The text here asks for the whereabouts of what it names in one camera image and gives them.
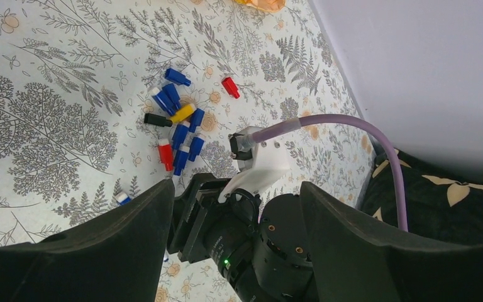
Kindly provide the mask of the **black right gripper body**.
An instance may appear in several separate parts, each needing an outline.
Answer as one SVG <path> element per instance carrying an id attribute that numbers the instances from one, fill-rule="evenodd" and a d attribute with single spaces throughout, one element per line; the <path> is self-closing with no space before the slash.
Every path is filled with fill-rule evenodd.
<path id="1" fill-rule="evenodd" d="M 167 251 L 191 264 L 211 259 L 242 301 L 317 301 L 301 198 L 263 204 L 258 193 L 236 189 L 220 203 L 227 183 L 192 177 L 174 200 Z"/>

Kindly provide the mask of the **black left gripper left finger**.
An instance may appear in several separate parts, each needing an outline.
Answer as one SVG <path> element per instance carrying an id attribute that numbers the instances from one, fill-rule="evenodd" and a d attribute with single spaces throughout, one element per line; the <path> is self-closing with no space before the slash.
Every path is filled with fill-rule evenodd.
<path id="1" fill-rule="evenodd" d="M 38 243 L 0 247 L 0 301 L 153 301 L 174 184 Z"/>

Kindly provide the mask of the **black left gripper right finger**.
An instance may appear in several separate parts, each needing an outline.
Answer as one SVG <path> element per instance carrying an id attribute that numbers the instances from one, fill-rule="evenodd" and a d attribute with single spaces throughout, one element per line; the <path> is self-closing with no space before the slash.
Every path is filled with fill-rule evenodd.
<path id="1" fill-rule="evenodd" d="M 300 200 L 321 301 L 483 301 L 483 244 L 402 231 L 311 182 Z"/>

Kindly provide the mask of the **red pen cap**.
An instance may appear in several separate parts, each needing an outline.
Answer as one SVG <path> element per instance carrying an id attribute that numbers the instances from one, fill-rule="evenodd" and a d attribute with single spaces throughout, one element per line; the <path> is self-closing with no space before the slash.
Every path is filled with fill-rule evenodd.
<path id="1" fill-rule="evenodd" d="M 160 158 L 160 162 L 164 165 L 167 172 L 174 169 L 174 157 L 172 146 L 166 138 L 161 138 L 157 141 L 157 150 Z"/>
<path id="2" fill-rule="evenodd" d="M 234 82 L 234 80 L 231 77 L 225 77 L 222 81 L 221 84 L 223 85 L 225 91 L 227 94 L 235 99 L 240 98 L 240 93 L 238 90 L 238 86 Z"/>

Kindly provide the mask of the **blue pen cap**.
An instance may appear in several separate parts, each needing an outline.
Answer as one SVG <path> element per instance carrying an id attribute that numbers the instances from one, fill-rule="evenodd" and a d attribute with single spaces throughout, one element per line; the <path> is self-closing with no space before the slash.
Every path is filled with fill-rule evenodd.
<path id="1" fill-rule="evenodd" d="M 189 87 L 192 84 L 191 80 L 186 75 L 173 68 L 168 68 L 165 71 L 164 78 L 177 85 Z"/>
<path id="2" fill-rule="evenodd" d="M 148 94 L 169 116 L 175 115 L 175 105 L 163 90 L 158 87 L 150 87 Z"/>
<path id="3" fill-rule="evenodd" d="M 189 156 L 188 156 L 189 161 L 194 162 L 196 160 L 197 156 L 200 155 L 201 150 L 203 149 L 204 143 L 205 143 L 205 137 L 201 133 L 198 133 L 192 138 L 191 144 L 189 147 Z"/>
<path id="4" fill-rule="evenodd" d="M 167 95 L 173 110 L 178 111 L 181 109 L 180 96 L 175 84 L 171 83 L 164 85 L 162 91 Z"/>
<path id="5" fill-rule="evenodd" d="M 195 133 L 197 128 L 201 126 L 205 115 L 205 111 L 202 109 L 196 109 L 191 115 L 189 132 Z"/>
<path id="6" fill-rule="evenodd" d="M 186 140 L 186 136 L 189 132 L 190 123 L 188 121 L 183 121 L 178 123 L 175 127 L 174 133 L 172 135 L 172 149 L 178 150 L 179 147 Z"/>

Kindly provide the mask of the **black pen cap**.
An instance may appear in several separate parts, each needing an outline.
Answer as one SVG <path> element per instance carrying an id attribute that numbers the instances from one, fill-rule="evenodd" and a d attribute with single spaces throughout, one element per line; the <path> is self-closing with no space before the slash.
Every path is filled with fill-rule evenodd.
<path id="1" fill-rule="evenodd" d="M 155 115 L 152 113 L 146 113 L 143 119 L 144 124 L 148 125 L 154 125 L 154 126 L 160 126 L 160 127 L 171 127 L 173 125 L 173 121 L 170 119 L 160 116 L 160 115 Z"/>

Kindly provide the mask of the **blue cap marker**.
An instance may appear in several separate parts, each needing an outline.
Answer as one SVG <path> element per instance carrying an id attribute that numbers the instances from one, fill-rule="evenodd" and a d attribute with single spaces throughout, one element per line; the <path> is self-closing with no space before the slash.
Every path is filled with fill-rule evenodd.
<path id="1" fill-rule="evenodd" d="M 182 175 L 183 170 L 186 167 L 186 163 L 189 158 L 190 148 L 186 145 L 181 145 L 180 148 L 176 151 L 174 157 L 174 170 L 172 173 L 172 182 L 175 186 L 177 186 L 179 179 Z"/>

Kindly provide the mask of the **yellow pen cap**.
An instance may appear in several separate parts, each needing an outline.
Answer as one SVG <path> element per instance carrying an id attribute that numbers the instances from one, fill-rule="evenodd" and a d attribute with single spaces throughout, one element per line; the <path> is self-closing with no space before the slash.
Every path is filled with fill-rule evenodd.
<path id="1" fill-rule="evenodd" d="M 180 123 L 190 117 L 196 110 L 195 104 L 189 103 L 177 110 L 176 113 L 169 118 L 172 123 Z"/>

